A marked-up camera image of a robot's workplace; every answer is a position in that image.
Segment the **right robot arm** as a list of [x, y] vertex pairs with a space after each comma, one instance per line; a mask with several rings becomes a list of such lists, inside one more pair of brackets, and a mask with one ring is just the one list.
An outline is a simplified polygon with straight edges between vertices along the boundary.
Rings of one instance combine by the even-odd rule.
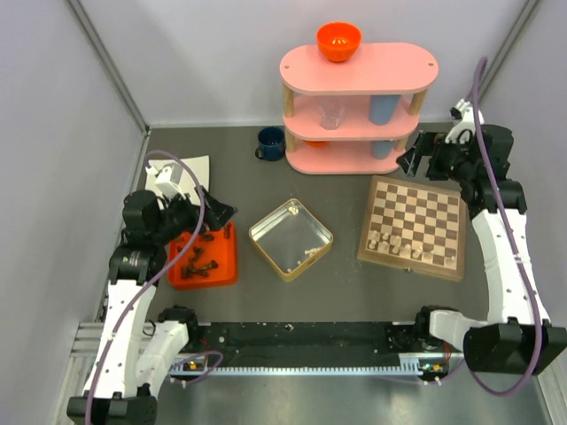
[[416, 344], [436, 349], [444, 341], [463, 352], [474, 372], [521, 375], [540, 374], [566, 348], [565, 328], [551, 324], [544, 306], [540, 318], [532, 317], [523, 275], [532, 274], [527, 247], [527, 204], [523, 187], [510, 180], [509, 154], [514, 137], [510, 129], [485, 124], [485, 149], [505, 212], [498, 211], [478, 141], [446, 143], [442, 133], [420, 131], [411, 148], [398, 158], [403, 171], [412, 176], [422, 158], [428, 158], [426, 177], [453, 180], [461, 187], [471, 225], [480, 242], [489, 293], [484, 321], [469, 319], [454, 309], [425, 306], [413, 331]]

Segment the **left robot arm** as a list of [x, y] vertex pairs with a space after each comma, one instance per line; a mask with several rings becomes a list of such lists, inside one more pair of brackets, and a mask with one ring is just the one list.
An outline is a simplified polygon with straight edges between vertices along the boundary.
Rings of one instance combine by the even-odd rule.
[[161, 203], [151, 190], [126, 196], [120, 244], [109, 260], [108, 305], [95, 364], [82, 394], [69, 398], [68, 418], [75, 424], [153, 424], [158, 396], [172, 362], [200, 343], [195, 313], [170, 307], [158, 318], [150, 342], [141, 345], [145, 320], [161, 276], [174, 265], [166, 246], [184, 232], [220, 230], [234, 207], [198, 187], [199, 205], [177, 193]]

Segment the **white rook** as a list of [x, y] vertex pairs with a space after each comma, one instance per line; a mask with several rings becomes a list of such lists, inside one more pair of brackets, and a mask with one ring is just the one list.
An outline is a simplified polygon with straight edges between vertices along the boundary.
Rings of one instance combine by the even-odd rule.
[[369, 233], [369, 242], [368, 242], [368, 249], [375, 250], [377, 245], [380, 241], [380, 233], [376, 230], [373, 230]]

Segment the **gold metal tin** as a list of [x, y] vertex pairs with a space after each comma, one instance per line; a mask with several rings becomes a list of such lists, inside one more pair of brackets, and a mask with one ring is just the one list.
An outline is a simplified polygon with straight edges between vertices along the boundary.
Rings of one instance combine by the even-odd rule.
[[[296, 205], [297, 215], [288, 208]], [[252, 225], [252, 244], [285, 282], [291, 282], [325, 255], [333, 234], [297, 199], [291, 198]], [[305, 251], [320, 248], [312, 257]]]

